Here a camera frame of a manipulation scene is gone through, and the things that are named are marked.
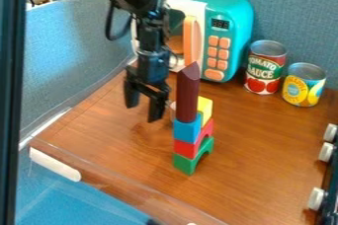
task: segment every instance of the toy block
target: toy block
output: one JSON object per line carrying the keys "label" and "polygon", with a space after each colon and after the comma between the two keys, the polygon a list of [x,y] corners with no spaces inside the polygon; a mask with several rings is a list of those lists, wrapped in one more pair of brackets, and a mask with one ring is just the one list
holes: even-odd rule
{"label": "toy block", "polygon": [[201,115],[198,113],[196,119],[189,123],[174,120],[174,139],[195,143],[201,132]]}
{"label": "toy block", "polygon": [[198,112],[202,115],[202,126],[204,126],[212,115],[212,100],[199,96]]}
{"label": "toy block", "polygon": [[174,152],[189,159],[194,159],[198,155],[202,140],[211,137],[213,133],[213,119],[208,120],[202,128],[196,143],[188,143],[180,140],[174,141]]}
{"label": "toy block", "polygon": [[181,122],[196,119],[200,91],[200,66],[197,62],[177,73],[176,118]]}
{"label": "toy block", "polygon": [[195,159],[188,159],[175,153],[173,157],[174,167],[190,176],[195,172],[197,164],[199,163],[201,157],[206,152],[210,154],[212,150],[213,150],[213,137],[205,138],[201,145],[201,149],[199,150],[199,153]]}

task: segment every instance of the table surface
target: table surface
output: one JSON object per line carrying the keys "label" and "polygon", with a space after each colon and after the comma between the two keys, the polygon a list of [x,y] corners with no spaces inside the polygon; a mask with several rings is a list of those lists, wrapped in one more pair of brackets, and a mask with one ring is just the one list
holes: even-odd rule
{"label": "table surface", "polygon": [[[326,165],[316,159],[327,123],[338,121],[338,92],[326,89],[316,107],[298,108],[279,93],[245,91],[241,75],[224,84],[202,81],[200,95],[213,100],[215,146],[188,177],[172,166],[169,112],[147,123],[145,97],[127,110],[124,76],[107,83],[38,139],[231,225],[314,223],[315,213],[306,203],[312,188],[322,184]],[[173,99],[176,74],[170,74],[168,83]],[[31,145],[54,155],[37,142]],[[92,174],[84,181],[94,178]]]}

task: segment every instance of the robotic arm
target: robotic arm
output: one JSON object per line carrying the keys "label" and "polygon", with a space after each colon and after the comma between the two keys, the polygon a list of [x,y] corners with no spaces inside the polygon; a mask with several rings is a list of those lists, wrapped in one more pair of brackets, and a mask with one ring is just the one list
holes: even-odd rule
{"label": "robotic arm", "polygon": [[[125,28],[111,35],[114,8],[130,12]],[[169,7],[166,0],[111,0],[106,24],[106,37],[114,40],[123,36],[136,19],[137,67],[128,66],[125,78],[125,101],[127,108],[138,105],[139,93],[150,98],[148,121],[163,116],[170,88],[165,80],[169,75],[170,49],[165,45],[169,38]]]}

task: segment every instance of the toy microwave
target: toy microwave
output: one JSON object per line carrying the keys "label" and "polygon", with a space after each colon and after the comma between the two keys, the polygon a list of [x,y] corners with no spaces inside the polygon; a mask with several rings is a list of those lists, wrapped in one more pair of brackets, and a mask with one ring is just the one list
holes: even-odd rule
{"label": "toy microwave", "polygon": [[197,61],[203,79],[226,82],[240,66],[251,39],[253,8],[247,0],[167,0],[171,9],[186,18],[167,44],[178,56],[171,57],[172,71]]}

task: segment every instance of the microwave keypad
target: microwave keypad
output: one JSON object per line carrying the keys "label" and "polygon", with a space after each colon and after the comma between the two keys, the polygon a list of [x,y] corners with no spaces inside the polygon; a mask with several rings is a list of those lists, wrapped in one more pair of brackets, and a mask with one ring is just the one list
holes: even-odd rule
{"label": "microwave keypad", "polygon": [[217,48],[216,47],[209,47],[208,56],[209,57],[217,57]]}
{"label": "microwave keypad", "polygon": [[214,58],[209,58],[208,59],[208,67],[216,68],[216,66],[217,66],[217,60],[214,59]]}
{"label": "microwave keypad", "polygon": [[228,37],[209,37],[208,49],[208,68],[205,75],[209,79],[221,81],[224,78],[224,71],[228,66],[229,48],[231,46],[231,39]]}

